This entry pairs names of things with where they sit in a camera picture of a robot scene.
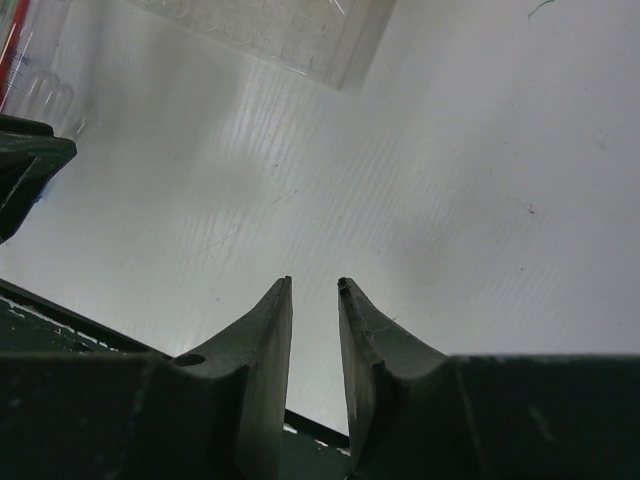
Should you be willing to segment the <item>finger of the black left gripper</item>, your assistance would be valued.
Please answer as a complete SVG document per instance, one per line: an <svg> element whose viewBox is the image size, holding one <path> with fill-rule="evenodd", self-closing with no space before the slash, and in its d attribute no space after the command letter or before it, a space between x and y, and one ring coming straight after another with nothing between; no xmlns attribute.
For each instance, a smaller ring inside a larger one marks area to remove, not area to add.
<svg viewBox="0 0 640 480"><path fill-rule="evenodd" d="M33 120L1 115L1 243L21 227L49 181L77 155L73 140Z"/></svg>

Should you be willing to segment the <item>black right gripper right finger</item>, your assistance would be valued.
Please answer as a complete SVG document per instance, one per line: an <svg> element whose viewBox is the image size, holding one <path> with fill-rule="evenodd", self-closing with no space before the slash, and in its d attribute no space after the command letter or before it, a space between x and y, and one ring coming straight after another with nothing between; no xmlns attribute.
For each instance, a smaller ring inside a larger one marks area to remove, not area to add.
<svg viewBox="0 0 640 480"><path fill-rule="evenodd" d="M354 478L638 477L637 356L449 356L338 295Z"/></svg>

